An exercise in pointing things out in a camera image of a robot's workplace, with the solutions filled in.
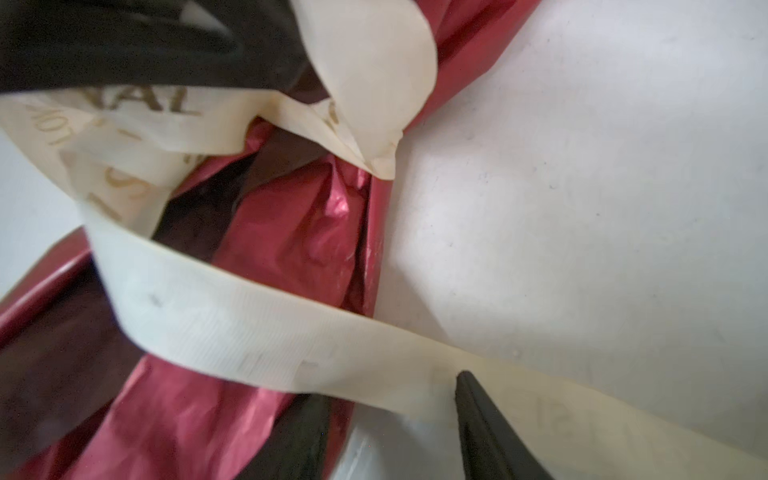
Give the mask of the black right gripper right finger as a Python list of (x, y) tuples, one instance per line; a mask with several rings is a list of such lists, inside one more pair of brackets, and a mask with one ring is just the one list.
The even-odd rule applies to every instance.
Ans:
[(477, 378), (457, 375), (455, 404), (467, 480), (552, 480)]

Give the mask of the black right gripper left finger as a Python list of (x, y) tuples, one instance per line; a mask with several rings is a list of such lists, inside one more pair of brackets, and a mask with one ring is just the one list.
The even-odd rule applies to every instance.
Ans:
[(299, 395), (236, 480), (316, 480), (323, 476), (331, 399)]

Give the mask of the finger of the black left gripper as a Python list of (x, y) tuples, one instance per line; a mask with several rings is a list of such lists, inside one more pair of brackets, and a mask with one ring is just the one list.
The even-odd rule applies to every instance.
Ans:
[(287, 90), (308, 68), (287, 1), (4, 1), (4, 93), (109, 85)]

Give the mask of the cream ribbon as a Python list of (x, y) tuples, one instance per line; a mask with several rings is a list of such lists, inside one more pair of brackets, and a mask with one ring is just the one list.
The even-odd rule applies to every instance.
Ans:
[(140, 355), (245, 386), (331, 399), (323, 476), (363, 406), (441, 435), (465, 476), (455, 404), (471, 372), (553, 476), (763, 479), (764, 458), (575, 382), (478, 355), (201, 261), (158, 238), (193, 174), (264, 124), (376, 180), (405, 179), (405, 133), (485, 74), (532, 1), (287, 1), (309, 65), (284, 91), (109, 85), (4, 93), (1, 128), (78, 211), (118, 331)]

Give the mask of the dark red wrapping paper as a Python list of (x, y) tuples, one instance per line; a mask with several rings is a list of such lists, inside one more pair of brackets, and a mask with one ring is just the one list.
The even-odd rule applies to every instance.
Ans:
[[(371, 316), (392, 186), (260, 124), (193, 174), (161, 222), (172, 248), (243, 278)], [(140, 355), (121, 334), (81, 230), (1, 305), (7, 479), (233, 479), (298, 397)]]

